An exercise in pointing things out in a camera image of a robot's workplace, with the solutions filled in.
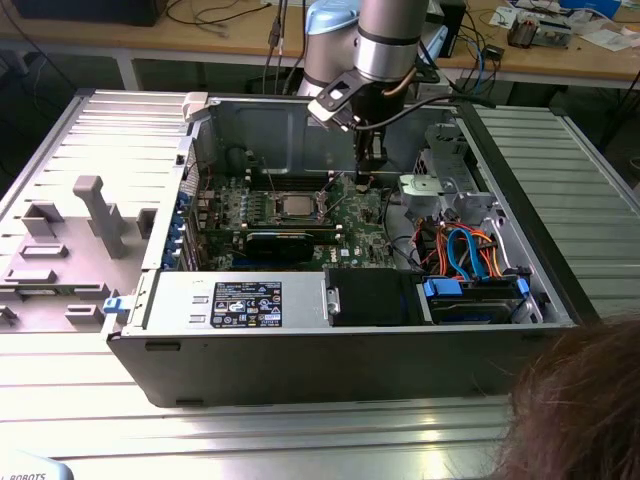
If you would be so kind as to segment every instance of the gray plastic part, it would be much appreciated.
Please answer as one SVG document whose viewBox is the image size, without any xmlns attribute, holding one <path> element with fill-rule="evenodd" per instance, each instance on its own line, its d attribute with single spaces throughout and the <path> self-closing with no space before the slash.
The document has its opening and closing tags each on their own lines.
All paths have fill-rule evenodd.
<svg viewBox="0 0 640 480">
<path fill-rule="evenodd" d="M 95 332 L 98 324 L 72 324 L 66 319 L 65 313 L 69 304 L 96 304 L 102 307 L 104 298 L 87 300 L 75 293 L 73 286 L 99 287 L 106 284 L 111 290 L 132 292 L 140 278 L 140 266 L 148 241 L 140 238 L 140 232 L 135 218 L 125 218 L 125 228 L 122 242 L 127 250 L 126 256 L 114 261 L 104 248 L 102 239 L 96 237 L 89 228 L 86 217 L 66 217 L 64 222 L 52 223 L 58 242 L 64 244 L 69 254 L 64 258 L 24 258 L 19 254 L 22 245 L 36 245 L 30 235 L 26 235 L 24 242 L 16 249 L 11 262 L 4 272 L 0 272 L 0 280 L 4 279 L 10 270 L 55 270 L 57 279 L 55 285 L 65 285 L 69 294 L 47 295 L 46 289 L 42 295 L 22 296 L 16 292 L 29 289 L 30 285 L 0 284 L 0 304 L 7 304 L 18 314 L 20 321 L 11 327 L 11 331 L 82 331 Z M 0 322 L 0 334 L 5 327 Z"/>
<path fill-rule="evenodd" d="M 67 311 L 64 316 L 74 325 L 101 324 L 104 322 L 104 314 L 97 305 L 67 305 Z"/>
<path fill-rule="evenodd" d="M 107 203 L 107 207 L 109 207 L 109 216 L 111 217 L 111 221 L 113 222 L 113 225 L 115 225 L 118 235 L 122 236 L 122 231 L 125 227 L 125 221 L 122 219 L 122 216 L 120 215 L 120 210 L 118 210 L 118 206 L 113 203 Z M 91 231 L 93 232 L 93 234 L 96 237 L 99 237 L 100 232 L 96 230 L 96 226 L 95 226 L 95 223 L 93 222 L 93 219 L 90 218 L 87 220 L 87 222 L 89 223 L 89 228 L 91 228 Z"/>
<path fill-rule="evenodd" d="M 23 245 L 20 249 L 20 255 L 22 258 L 40 259 L 40 258 L 64 258 L 69 254 L 69 250 L 64 245 L 59 243 L 46 244 L 41 243 L 38 245 Z"/>
<path fill-rule="evenodd" d="M 143 240 L 149 240 L 151 236 L 151 230 L 153 230 L 153 222 L 156 219 L 156 208 L 141 208 L 136 218 L 138 224 L 138 230 L 140 230 L 140 237 Z"/>
<path fill-rule="evenodd" d="M 56 236 L 49 225 L 53 222 L 64 222 L 53 203 L 34 202 L 22 217 L 22 223 L 36 243 L 55 242 Z"/>
<path fill-rule="evenodd" d="M 76 288 L 73 292 L 81 300 L 104 300 L 110 294 L 106 283 L 96 285 L 95 288 Z"/>
<path fill-rule="evenodd" d="M 22 295 L 15 288 L 0 289 L 0 302 L 21 302 Z"/>
<path fill-rule="evenodd" d="M 73 193 L 80 198 L 89 210 L 94 227 L 98 232 L 111 258 L 121 258 L 125 249 L 120 239 L 120 222 L 111 217 L 109 207 L 104 201 L 100 190 L 103 183 L 99 176 L 80 175 L 73 186 Z"/>
<path fill-rule="evenodd" d="M 6 282 L 23 283 L 53 283 L 56 281 L 56 272 L 53 270 L 10 270 L 4 277 Z"/>
<path fill-rule="evenodd" d="M 3 321 L 9 326 L 13 326 L 17 318 L 18 316 L 14 313 L 13 310 L 11 310 L 6 305 L 0 305 L 0 321 Z"/>
<path fill-rule="evenodd" d="M 56 236 L 49 227 L 49 222 L 43 217 L 23 217 L 22 223 L 27 227 L 27 230 L 33 237 L 33 239 L 40 242 L 55 242 Z"/>
</svg>

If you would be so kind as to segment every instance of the green circuit board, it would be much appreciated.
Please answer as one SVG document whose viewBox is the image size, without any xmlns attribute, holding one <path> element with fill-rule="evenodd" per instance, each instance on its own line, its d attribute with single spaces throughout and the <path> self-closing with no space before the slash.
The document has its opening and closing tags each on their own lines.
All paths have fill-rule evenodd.
<svg viewBox="0 0 640 480">
<path fill-rule="evenodd" d="M 317 191 L 255 191 L 243 179 L 215 179 L 211 190 L 204 193 L 206 207 L 201 206 L 199 213 L 201 244 L 206 248 L 203 269 L 322 271 L 394 267 L 382 227 L 381 189 L 356 188 L 351 178 L 339 176 L 324 194 L 326 215 L 319 216 L 316 210 L 315 215 L 303 216 L 306 211 L 301 210 L 311 209 L 317 195 Z M 288 217 L 292 212 L 299 215 Z M 313 258 L 287 265 L 247 262 L 243 258 L 247 235 L 270 231 L 271 226 L 314 235 Z"/>
</svg>

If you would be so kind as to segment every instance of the blue cable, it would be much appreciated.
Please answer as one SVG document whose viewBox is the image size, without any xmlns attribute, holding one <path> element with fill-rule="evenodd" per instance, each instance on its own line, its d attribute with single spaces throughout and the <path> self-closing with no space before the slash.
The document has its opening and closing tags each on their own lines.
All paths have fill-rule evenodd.
<svg viewBox="0 0 640 480">
<path fill-rule="evenodd" d="M 484 60 L 482 58 L 482 52 L 480 51 L 480 47 L 478 47 L 478 44 L 476 42 L 474 42 L 473 40 L 467 37 L 461 37 L 461 38 L 464 38 L 464 40 L 468 44 L 474 47 L 478 54 L 478 65 L 480 66 L 480 70 L 478 73 L 478 79 L 476 80 L 476 86 L 473 88 L 473 93 L 476 94 L 478 93 L 478 88 L 480 87 L 480 83 L 482 83 L 482 74 L 484 73 Z"/>
<path fill-rule="evenodd" d="M 480 259 L 478 258 L 478 250 L 476 249 L 476 242 L 473 240 L 473 235 L 471 235 L 471 232 L 463 230 L 462 228 L 456 228 L 455 230 L 452 230 L 449 234 L 449 238 L 447 238 L 447 256 L 449 257 L 451 266 L 456 270 L 456 272 L 462 275 L 466 281 L 471 280 L 469 274 L 465 272 L 464 269 L 460 265 L 458 265 L 455 260 L 455 253 L 453 251 L 453 240 L 458 233 L 462 233 L 465 237 L 467 237 L 471 266 L 473 267 L 473 272 L 475 273 L 476 277 L 486 278 L 487 274 L 482 267 L 482 262 L 480 262 Z"/>
</svg>

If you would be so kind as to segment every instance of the connector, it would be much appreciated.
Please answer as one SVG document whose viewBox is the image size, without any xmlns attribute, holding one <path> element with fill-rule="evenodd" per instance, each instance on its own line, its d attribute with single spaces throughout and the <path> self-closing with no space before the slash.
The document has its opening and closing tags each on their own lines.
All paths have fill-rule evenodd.
<svg viewBox="0 0 640 480">
<path fill-rule="evenodd" d="M 282 24 L 280 23 L 280 17 L 276 15 L 271 24 L 271 31 L 269 32 L 269 48 L 274 49 L 280 43 L 280 32 L 282 31 Z"/>
</svg>

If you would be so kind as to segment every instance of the sticker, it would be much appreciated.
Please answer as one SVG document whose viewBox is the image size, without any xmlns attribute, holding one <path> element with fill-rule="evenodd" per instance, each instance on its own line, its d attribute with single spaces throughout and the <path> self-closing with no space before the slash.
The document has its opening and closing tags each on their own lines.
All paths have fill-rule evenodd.
<svg viewBox="0 0 640 480">
<path fill-rule="evenodd" d="M 282 283 L 216 283 L 211 324 L 214 328 L 281 327 Z"/>
</svg>

